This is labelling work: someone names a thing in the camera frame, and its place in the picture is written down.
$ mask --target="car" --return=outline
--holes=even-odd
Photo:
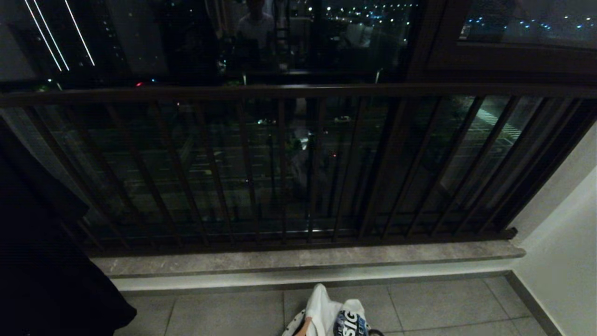
[[[259,124],[259,125],[275,125],[276,121],[273,120],[273,119],[267,119],[267,118],[265,118],[265,119],[259,119],[259,120],[257,120],[257,124]]]
[[[340,123],[349,123],[351,121],[350,117],[347,115],[342,115],[341,117],[334,118],[334,122],[337,124]]]

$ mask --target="white wall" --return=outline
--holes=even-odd
[[[564,336],[597,335],[596,127],[512,224],[512,269]]]

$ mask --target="baseboard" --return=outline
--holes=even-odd
[[[539,322],[539,325],[541,328],[543,328],[543,331],[545,331],[547,336],[562,336],[558,330],[558,327],[549,318],[545,310],[543,310],[539,302],[537,302],[535,297],[523,284],[516,273],[514,273],[514,271],[510,271],[506,274],[506,280],[508,280],[508,283],[510,283],[512,289],[514,289],[516,294],[518,294],[518,297],[521,298],[522,302],[527,306],[531,314],[533,314],[535,320]]]

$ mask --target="metal railing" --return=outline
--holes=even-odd
[[[428,181],[422,185],[415,182],[417,172],[423,168],[424,157],[430,143],[437,131],[439,120],[447,113],[441,107],[442,102],[448,97],[466,95],[473,96],[472,103],[463,117],[463,121],[456,127],[454,136],[450,139],[447,153],[442,157],[439,168],[431,174]],[[463,146],[467,133],[478,117],[487,96],[509,96],[507,104],[496,116],[495,123],[490,125],[487,137],[484,138],[478,151],[471,156],[471,161],[464,170],[463,176],[455,181],[449,191],[446,190],[442,181],[453,166],[458,153]],[[518,137],[513,145],[507,150],[504,157],[495,169],[486,171],[484,165],[488,160],[492,148],[500,138],[500,134],[508,125],[517,106],[523,97],[539,97],[537,107],[532,111],[524,128],[517,133]],[[322,156],[322,138],[325,132],[324,124],[326,118],[326,99],[328,97],[358,97],[354,118],[350,124],[351,137],[347,152],[346,165],[338,166],[342,172],[339,182],[339,195],[337,209],[331,218],[324,218],[318,213],[318,197],[321,190],[318,184],[320,160]],[[351,213],[354,216],[347,216],[354,202],[351,199],[347,188],[351,178],[358,174],[357,165],[359,160],[359,134],[362,132],[364,116],[368,114],[368,102],[372,97],[383,97],[387,99],[386,122],[380,142],[377,146],[376,157],[371,165],[371,170],[366,178],[367,184],[362,193],[363,201],[359,209]],[[432,97],[434,103],[426,122],[424,130],[420,134],[420,142],[412,146],[412,160],[406,167],[404,176],[396,181],[399,186],[395,190],[388,187],[389,181],[397,178],[396,167],[404,162],[401,161],[401,154],[404,152],[405,144],[412,137],[411,126],[413,117],[418,111],[422,99]],[[313,127],[314,136],[309,148],[312,151],[310,156],[310,169],[308,179],[310,188],[308,190],[308,205],[306,216],[306,229],[304,231],[292,232],[288,229],[289,219],[287,216],[288,195],[288,158],[287,147],[287,107],[285,100],[289,99],[310,99],[315,101],[316,112],[314,114]],[[255,191],[254,174],[252,172],[250,155],[251,144],[247,132],[247,113],[244,102],[250,99],[277,100],[276,129],[278,132],[278,156],[279,156],[279,190],[277,202],[280,204],[279,218],[275,219],[277,227],[276,234],[264,235],[262,231],[262,219],[259,215],[257,197]],[[532,197],[533,192],[529,184],[535,189],[549,177],[543,174],[540,181],[536,181],[533,174],[539,165],[544,163],[545,158],[557,157],[554,153],[564,149],[555,146],[557,141],[562,139],[579,139],[595,120],[595,101],[597,99],[597,88],[594,87],[558,87],[552,85],[515,85],[515,84],[376,84],[376,85],[336,85],[336,86],[309,86],[309,85],[287,85],[287,86],[245,86],[245,87],[151,87],[151,88],[117,88],[110,90],[74,90],[57,91],[45,93],[13,93],[0,96],[0,108],[6,109],[4,117],[11,114],[24,113],[30,119],[34,128],[43,141],[49,146],[52,154],[59,160],[60,164],[67,171],[68,175],[77,188],[89,201],[90,206],[96,209],[103,218],[106,225],[111,229],[113,237],[105,238],[94,233],[95,225],[89,223],[85,218],[81,219],[74,226],[65,225],[66,230],[82,230],[88,239],[85,243],[95,246],[100,253],[170,253],[177,251],[222,251],[228,249],[268,249],[285,247],[306,247],[306,246],[337,246],[337,245],[361,245],[361,244],[397,244],[397,243],[427,243],[427,242],[453,242],[469,240],[491,240],[510,239],[516,234],[515,229],[507,229],[513,216]],[[161,111],[159,101],[187,102],[192,106],[188,112],[193,114],[196,120],[196,127],[199,130],[200,141],[210,168],[211,179],[217,194],[217,204],[222,215],[221,225],[225,234],[209,233],[205,227],[202,213],[197,206],[197,190],[192,188],[189,182],[189,173],[181,163],[179,151],[169,131],[164,113]],[[250,201],[250,223],[253,232],[249,235],[239,235],[233,230],[233,220],[230,218],[229,204],[227,204],[220,168],[214,155],[214,144],[211,133],[208,131],[208,121],[204,111],[205,102],[232,102],[235,106],[236,117],[240,133],[242,151],[242,162],[246,171],[246,186]],[[156,186],[147,163],[145,162],[140,149],[137,147],[131,129],[123,120],[122,112],[115,108],[115,104],[122,102],[146,103],[155,118],[159,136],[166,149],[171,169],[184,195],[188,210],[192,217],[193,226],[197,235],[191,237],[188,234],[181,234],[179,223],[170,214],[168,206],[159,188]],[[156,204],[162,216],[164,227],[169,232],[166,237],[156,236],[148,228],[147,215],[135,206],[132,196],[124,186],[122,178],[119,178],[113,167],[106,159],[105,153],[96,144],[90,131],[85,126],[80,112],[75,112],[72,106],[102,104],[104,109],[122,135],[124,143],[122,146],[127,149],[133,159],[137,170],[149,190],[151,198]],[[64,148],[59,144],[56,137],[41,116],[44,113],[44,106],[59,105],[61,110],[74,125],[74,128],[81,137],[90,156],[106,177],[108,183],[116,191],[116,195],[122,201],[127,216],[135,223],[139,232],[143,233],[133,239],[122,232],[122,225],[119,219],[103,200],[88,178],[77,167],[69,157]],[[583,127],[576,127],[574,122],[582,121]],[[575,144],[572,140],[566,140],[568,146]],[[521,157],[526,157],[524,166],[519,167],[513,181],[506,184],[505,191],[498,193],[503,185],[504,176],[507,176],[512,167],[518,165]],[[557,167],[558,162],[553,160],[552,171]],[[474,185],[475,193],[468,201],[464,201],[466,186]],[[409,199],[413,188],[424,190],[422,197],[414,202],[414,211],[408,213],[400,212],[401,207]],[[516,199],[517,195],[524,191],[525,199]],[[437,206],[433,212],[426,211],[426,206],[436,193],[443,193],[442,204]],[[497,198],[489,204],[489,199]],[[385,200],[391,202],[391,210],[388,213],[380,213],[380,207]],[[396,227],[398,217],[407,218],[406,225]],[[317,230],[318,221],[328,221],[331,230]],[[345,222],[349,221],[352,230],[342,230]]]

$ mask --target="handrail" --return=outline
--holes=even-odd
[[[407,83],[346,85],[248,85],[235,87],[101,88],[0,94],[0,108],[156,100],[239,100],[330,96],[422,97],[446,95],[518,95],[597,99],[597,87],[535,84]]]

